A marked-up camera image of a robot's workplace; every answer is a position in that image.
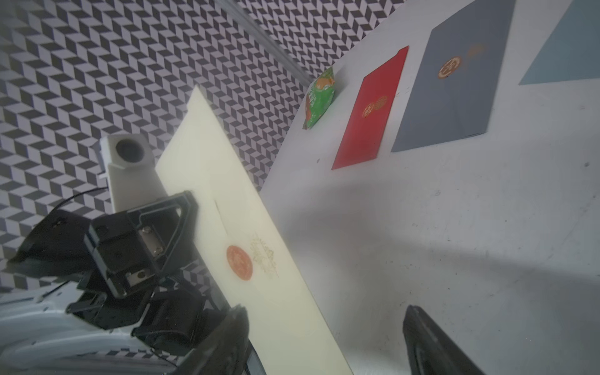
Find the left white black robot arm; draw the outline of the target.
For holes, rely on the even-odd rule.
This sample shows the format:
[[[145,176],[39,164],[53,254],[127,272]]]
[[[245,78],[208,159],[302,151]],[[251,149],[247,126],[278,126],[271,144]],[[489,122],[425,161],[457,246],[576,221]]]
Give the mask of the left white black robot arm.
[[[3,361],[28,368],[115,346],[193,353],[223,320],[181,274],[198,259],[197,213],[190,192],[94,220],[52,209],[8,267],[60,284],[2,298]]]

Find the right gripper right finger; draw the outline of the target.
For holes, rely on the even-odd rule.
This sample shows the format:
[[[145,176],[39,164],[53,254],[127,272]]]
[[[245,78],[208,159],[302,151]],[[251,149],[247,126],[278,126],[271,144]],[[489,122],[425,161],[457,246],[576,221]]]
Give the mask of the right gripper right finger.
[[[402,332],[411,374],[484,375],[420,306],[407,307]]]

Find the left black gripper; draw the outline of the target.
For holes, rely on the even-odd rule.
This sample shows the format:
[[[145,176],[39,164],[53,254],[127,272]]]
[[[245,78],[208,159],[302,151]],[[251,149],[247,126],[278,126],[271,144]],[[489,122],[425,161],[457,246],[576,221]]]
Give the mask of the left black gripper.
[[[92,220],[84,243],[112,295],[129,298],[194,261],[197,215],[184,191]]]

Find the red envelope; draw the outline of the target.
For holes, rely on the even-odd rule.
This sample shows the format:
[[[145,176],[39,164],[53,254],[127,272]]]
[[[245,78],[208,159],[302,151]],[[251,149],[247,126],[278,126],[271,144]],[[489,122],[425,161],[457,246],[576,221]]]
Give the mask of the red envelope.
[[[408,46],[400,49],[363,79],[332,165],[334,170],[378,156],[408,52]]]

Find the cream yellow envelope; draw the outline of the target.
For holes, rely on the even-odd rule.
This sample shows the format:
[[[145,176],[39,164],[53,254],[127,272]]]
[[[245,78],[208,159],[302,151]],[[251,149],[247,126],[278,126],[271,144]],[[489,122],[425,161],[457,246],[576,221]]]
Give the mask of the cream yellow envelope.
[[[167,193],[198,203],[195,247],[268,374],[349,374],[351,368],[224,129],[195,88],[159,158]]]

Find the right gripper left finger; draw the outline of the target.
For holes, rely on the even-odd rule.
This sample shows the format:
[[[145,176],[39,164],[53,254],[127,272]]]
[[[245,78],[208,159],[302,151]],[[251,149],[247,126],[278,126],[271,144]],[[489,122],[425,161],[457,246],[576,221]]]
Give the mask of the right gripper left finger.
[[[228,374],[245,371],[249,347],[247,309],[235,306],[215,330],[194,349],[173,375]]]

